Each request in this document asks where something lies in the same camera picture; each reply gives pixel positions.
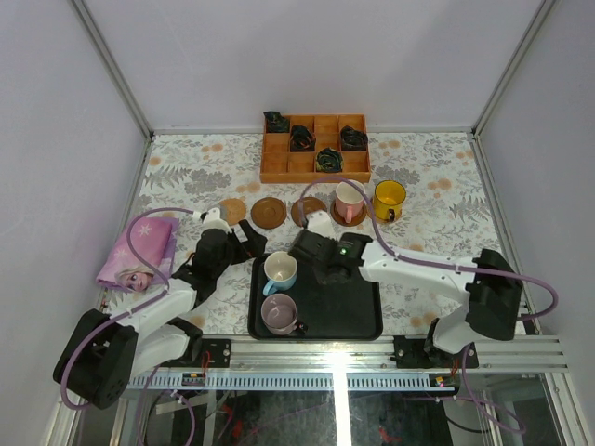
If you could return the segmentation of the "brown wooden coaster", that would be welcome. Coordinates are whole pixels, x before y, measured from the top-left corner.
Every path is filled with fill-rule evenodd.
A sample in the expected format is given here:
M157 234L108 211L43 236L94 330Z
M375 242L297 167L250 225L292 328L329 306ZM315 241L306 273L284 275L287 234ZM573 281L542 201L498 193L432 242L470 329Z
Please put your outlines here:
M278 228L286 220L286 205L275 197L262 198L252 206L251 217L253 222L262 229Z
M350 204L334 200L331 206L331 217L341 226L354 227L361 224L367 215L363 202Z
M300 204L302 204L304 216L308 216L317 211L327 211L326 204L316 197L308 196L302 201L295 201L291 207L291 217L298 227L302 226L302 219L299 211Z

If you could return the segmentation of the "woven rattan coaster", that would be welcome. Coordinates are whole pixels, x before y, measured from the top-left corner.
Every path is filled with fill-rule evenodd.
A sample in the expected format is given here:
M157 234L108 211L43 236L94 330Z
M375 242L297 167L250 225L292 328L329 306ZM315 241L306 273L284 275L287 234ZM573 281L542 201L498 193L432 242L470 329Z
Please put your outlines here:
M396 222L402 215L402 205L400 203L383 203L374 200L372 210L368 212L370 217L375 217L381 223Z
M228 198L219 203L222 218L230 225L235 226L245 219L245 203L238 198Z

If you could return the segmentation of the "blue mug white inside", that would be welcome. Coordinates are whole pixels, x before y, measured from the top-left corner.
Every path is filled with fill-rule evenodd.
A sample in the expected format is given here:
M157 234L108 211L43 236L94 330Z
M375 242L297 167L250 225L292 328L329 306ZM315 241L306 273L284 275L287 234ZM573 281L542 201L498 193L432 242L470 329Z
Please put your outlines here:
M270 254L263 267L267 282L263 288L265 296L289 290L296 282L298 262L287 252Z

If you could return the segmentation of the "pink mug white inside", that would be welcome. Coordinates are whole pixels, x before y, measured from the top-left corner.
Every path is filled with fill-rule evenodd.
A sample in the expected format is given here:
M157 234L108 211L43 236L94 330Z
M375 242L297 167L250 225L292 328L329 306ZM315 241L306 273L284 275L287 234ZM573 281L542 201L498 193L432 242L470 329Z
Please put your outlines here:
M364 211L364 197L358 191L363 185L355 181L354 186L342 181L336 186L335 209L338 216L348 225Z

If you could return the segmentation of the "lilac mug black handle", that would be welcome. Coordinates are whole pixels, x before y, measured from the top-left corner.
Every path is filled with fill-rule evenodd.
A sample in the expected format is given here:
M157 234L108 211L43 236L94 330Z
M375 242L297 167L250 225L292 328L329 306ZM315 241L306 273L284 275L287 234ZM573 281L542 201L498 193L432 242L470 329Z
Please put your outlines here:
M296 302L289 295L273 294L266 297L260 313L265 326L274 335L304 335L308 332L308 326L298 317Z

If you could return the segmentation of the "yellow mug black outside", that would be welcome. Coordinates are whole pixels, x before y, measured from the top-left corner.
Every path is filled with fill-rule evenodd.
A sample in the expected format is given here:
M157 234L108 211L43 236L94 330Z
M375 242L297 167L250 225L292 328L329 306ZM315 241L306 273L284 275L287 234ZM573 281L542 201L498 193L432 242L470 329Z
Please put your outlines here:
M405 199L406 190L404 186L397 181L383 180L375 187L373 201L377 200L383 203L400 203L403 208Z

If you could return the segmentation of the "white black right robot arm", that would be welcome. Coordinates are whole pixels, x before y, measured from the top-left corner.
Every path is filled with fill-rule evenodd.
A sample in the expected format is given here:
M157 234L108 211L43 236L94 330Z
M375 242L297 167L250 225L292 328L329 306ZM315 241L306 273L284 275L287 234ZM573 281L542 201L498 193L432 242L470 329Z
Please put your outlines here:
M336 240L302 230L289 255L310 265L320 283L396 283L457 302L455 311L430 324L423 351L434 366L448 364L471 343L514 338L523 286L494 250L483 249L476 257L391 252L379 240L354 232Z

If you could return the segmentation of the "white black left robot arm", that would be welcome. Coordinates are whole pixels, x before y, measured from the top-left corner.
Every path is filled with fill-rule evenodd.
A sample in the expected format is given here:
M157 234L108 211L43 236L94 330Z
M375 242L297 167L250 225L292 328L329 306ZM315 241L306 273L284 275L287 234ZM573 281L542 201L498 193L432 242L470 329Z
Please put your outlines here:
M263 255L267 238L242 220L234 230L206 229L168 287L133 308L87 311L75 326L53 372L71 409L106 409L128 382L168 362L193 366L204 355L203 332L183 319L217 289L230 266Z

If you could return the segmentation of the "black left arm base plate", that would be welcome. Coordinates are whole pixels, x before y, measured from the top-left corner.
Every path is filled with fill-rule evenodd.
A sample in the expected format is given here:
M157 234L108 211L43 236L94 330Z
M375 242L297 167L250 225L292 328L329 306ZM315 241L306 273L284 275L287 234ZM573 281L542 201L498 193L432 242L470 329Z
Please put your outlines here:
M206 369L229 368L231 364L232 341L225 338L207 338L192 341L189 356L184 364Z

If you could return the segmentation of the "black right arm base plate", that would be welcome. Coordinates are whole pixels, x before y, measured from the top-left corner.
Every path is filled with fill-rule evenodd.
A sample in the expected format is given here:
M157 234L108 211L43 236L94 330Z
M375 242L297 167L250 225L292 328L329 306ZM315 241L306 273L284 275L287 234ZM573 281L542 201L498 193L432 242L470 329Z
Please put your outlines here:
M454 369L462 364L463 350L451 354L427 348L427 339L420 336L395 335L392 341L394 352L390 359L397 369Z

